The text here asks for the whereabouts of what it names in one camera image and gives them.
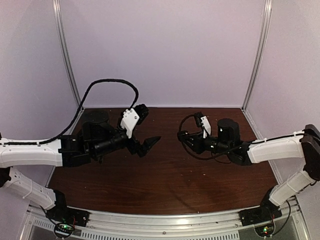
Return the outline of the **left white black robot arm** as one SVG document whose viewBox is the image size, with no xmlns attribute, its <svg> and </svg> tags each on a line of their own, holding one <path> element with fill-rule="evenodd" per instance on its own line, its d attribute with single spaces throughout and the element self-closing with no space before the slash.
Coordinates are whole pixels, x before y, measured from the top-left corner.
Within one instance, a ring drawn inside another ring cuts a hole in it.
<svg viewBox="0 0 320 240">
<path fill-rule="evenodd" d="M 16 166 L 74 168 L 89 164 L 92 160 L 101 162 L 104 155 L 121 149 L 128 149 L 132 155 L 144 157 L 161 139 L 160 136 L 154 136 L 140 143 L 135 138 L 135 127 L 147 115 L 147 110 L 139 113 L 135 108 L 127 109 L 119 119 L 119 124 L 113 127 L 106 111 L 95 110 L 83 115 L 81 129 L 75 135 L 62 135 L 55 140 L 36 142 L 15 142 L 1 138 L 0 186 L 12 189 L 23 199 L 38 204 L 50 220 L 80 225 L 87 218 L 87 213 L 76 213 L 67 206 L 61 191 L 39 185 L 19 172 Z"/>
</svg>

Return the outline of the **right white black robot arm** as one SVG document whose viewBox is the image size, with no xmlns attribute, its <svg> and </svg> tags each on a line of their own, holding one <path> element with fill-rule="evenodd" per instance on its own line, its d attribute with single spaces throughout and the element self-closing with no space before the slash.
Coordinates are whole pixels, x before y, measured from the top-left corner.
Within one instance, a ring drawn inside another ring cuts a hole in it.
<svg viewBox="0 0 320 240">
<path fill-rule="evenodd" d="M 267 191 L 258 207 L 239 212 L 243 226 L 281 217 L 282 204 L 320 180 L 320 132 L 313 124 L 289 135 L 243 141 L 239 124 L 230 118 L 218 120 L 217 136 L 212 136 L 211 125 L 206 116 L 198 112 L 192 117 L 201 131 L 188 133 L 180 127 L 177 138 L 186 152 L 196 159 L 208 151 L 211 153 L 210 160 L 227 156 L 231 163 L 240 166 L 291 158 L 304 160 L 304 166 L 300 170 Z"/>
</svg>

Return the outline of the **left circuit board with leds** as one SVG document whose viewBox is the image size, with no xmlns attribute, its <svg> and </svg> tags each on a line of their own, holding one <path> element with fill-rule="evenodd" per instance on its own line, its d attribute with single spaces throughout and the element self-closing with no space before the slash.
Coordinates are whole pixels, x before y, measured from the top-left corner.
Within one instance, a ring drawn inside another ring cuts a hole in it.
<svg viewBox="0 0 320 240">
<path fill-rule="evenodd" d="M 53 229 L 54 234 L 58 238 L 68 238 L 74 231 L 75 228 L 73 226 L 63 222 L 56 223 Z"/>
</svg>

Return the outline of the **circuit board with leds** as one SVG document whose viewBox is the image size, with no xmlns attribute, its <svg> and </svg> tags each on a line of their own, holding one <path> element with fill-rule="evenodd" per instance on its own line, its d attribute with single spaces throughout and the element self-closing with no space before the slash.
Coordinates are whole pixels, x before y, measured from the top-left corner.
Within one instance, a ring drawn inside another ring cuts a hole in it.
<svg viewBox="0 0 320 240">
<path fill-rule="evenodd" d="M 267 238 L 275 232 L 275 225 L 268 223 L 254 227 L 255 233 L 261 238 Z"/>
<path fill-rule="evenodd" d="M 53 229 L 54 234 L 58 238 L 68 238 L 74 231 L 75 228 L 73 226 L 63 222 L 56 223 Z"/>
</svg>

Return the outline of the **right circuit board with leds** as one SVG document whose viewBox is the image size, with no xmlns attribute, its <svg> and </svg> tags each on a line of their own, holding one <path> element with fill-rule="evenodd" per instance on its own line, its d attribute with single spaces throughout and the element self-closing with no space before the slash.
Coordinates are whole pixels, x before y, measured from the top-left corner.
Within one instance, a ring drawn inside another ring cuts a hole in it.
<svg viewBox="0 0 320 240">
<path fill-rule="evenodd" d="M 268 223 L 254 227 L 255 233 L 261 238 L 267 238 L 275 232 L 275 225 Z"/>
</svg>

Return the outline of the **aluminium front rail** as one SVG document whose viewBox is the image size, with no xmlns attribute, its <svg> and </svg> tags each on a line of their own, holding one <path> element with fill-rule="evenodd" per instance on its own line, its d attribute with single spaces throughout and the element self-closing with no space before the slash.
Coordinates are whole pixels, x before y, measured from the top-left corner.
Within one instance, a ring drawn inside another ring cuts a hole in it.
<svg viewBox="0 0 320 240">
<path fill-rule="evenodd" d="M 280 207 L 282 216 L 243 225 L 240 209 L 192 214 L 143 215 L 91 210 L 86 226 L 76 226 L 71 240 L 263 240 L 258 233 L 275 227 L 271 240 L 309 240 L 310 234 L 295 197 Z"/>
</svg>

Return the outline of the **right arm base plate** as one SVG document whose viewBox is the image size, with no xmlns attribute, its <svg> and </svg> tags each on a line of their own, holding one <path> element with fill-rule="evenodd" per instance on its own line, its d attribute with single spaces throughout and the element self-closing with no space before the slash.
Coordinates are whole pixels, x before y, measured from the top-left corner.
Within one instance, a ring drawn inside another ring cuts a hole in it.
<svg viewBox="0 0 320 240">
<path fill-rule="evenodd" d="M 239 218 L 243 227 L 271 222 L 276 218 L 280 218 L 282 215 L 282 212 L 278 209 L 270 211 L 263 207 L 244 209 L 239 212 Z"/>
</svg>

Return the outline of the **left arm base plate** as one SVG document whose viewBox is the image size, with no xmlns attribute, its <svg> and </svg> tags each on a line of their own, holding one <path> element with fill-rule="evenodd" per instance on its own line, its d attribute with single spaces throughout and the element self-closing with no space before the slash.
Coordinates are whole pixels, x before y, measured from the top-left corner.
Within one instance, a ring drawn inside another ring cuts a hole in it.
<svg viewBox="0 0 320 240">
<path fill-rule="evenodd" d="M 90 213 L 85 210 L 68 208 L 66 211 L 50 209 L 46 211 L 46 215 L 56 222 L 67 223 L 77 227 L 86 227 Z"/>
</svg>

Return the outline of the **right aluminium frame post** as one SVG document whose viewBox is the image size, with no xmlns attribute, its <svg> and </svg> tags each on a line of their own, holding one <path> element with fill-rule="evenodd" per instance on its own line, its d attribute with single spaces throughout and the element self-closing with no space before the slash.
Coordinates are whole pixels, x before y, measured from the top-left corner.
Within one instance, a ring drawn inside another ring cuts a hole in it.
<svg viewBox="0 0 320 240">
<path fill-rule="evenodd" d="M 248 108 L 251 96 L 254 91 L 254 86 L 259 74 L 259 69 L 261 66 L 261 62 L 263 59 L 263 53 L 266 46 L 269 29 L 270 29 L 270 23 L 272 18 L 272 0 L 265 0 L 264 1 L 264 9 L 262 14 L 262 22 L 261 22 L 261 28 L 260 28 L 260 34 L 259 34 L 259 41 L 257 45 L 257 50 L 255 54 L 255 59 L 253 63 L 253 68 L 250 75 L 249 84 L 247 87 L 247 91 L 245 94 L 245 98 L 242 104 L 242 111 L 245 112 Z"/>
</svg>

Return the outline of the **aluminium frame post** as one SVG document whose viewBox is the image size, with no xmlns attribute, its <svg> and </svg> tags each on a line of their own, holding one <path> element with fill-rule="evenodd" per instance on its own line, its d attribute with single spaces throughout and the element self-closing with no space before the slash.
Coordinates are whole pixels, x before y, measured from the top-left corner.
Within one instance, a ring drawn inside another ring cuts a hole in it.
<svg viewBox="0 0 320 240">
<path fill-rule="evenodd" d="M 68 51 L 67 39 L 65 35 L 63 17 L 62 17 L 62 11 L 61 11 L 61 1 L 53 0 L 52 7 L 53 7 L 53 15 L 55 18 L 55 24 L 57 28 L 57 35 L 58 35 L 59 44 L 60 44 L 61 53 L 62 53 L 62 59 L 64 62 L 66 74 L 67 74 L 67 79 L 68 79 L 75 103 L 77 106 L 79 106 L 81 103 L 81 98 L 80 98 L 79 90 L 75 81 L 72 63 L 71 63 L 71 59 Z"/>
<path fill-rule="evenodd" d="M 264 1 L 264 9 L 262 14 L 262 22 L 261 22 L 261 28 L 260 28 L 260 34 L 259 34 L 259 41 L 257 45 L 257 50 L 255 54 L 255 59 L 253 63 L 253 68 L 250 75 L 249 84 L 247 87 L 247 91 L 245 94 L 245 98 L 242 104 L 242 111 L 245 112 L 248 108 L 251 96 L 254 91 L 254 86 L 259 74 L 259 69 L 261 66 L 261 62 L 263 59 L 263 53 L 266 46 L 269 29 L 270 29 L 270 23 L 272 18 L 272 0 L 265 0 Z"/>
</svg>

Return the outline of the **left aluminium frame post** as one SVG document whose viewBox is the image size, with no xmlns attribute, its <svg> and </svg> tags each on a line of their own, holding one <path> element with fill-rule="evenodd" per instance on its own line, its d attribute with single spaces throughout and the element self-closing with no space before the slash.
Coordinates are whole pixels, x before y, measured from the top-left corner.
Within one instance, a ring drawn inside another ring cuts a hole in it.
<svg viewBox="0 0 320 240">
<path fill-rule="evenodd" d="M 61 53 L 62 53 L 62 59 L 64 62 L 66 74 L 67 74 L 67 79 L 68 79 L 75 103 L 77 106 L 79 106 L 81 103 L 81 98 L 80 98 L 79 90 L 75 81 L 72 63 L 71 63 L 71 59 L 68 51 L 67 39 L 65 35 L 63 17 L 62 17 L 62 11 L 61 11 L 61 1 L 53 0 L 52 7 L 53 7 L 53 15 L 55 18 L 55 24 L 57 28 L 57 35 L 58 35 L 59 44 L 60 44 Z"/>
</svg>

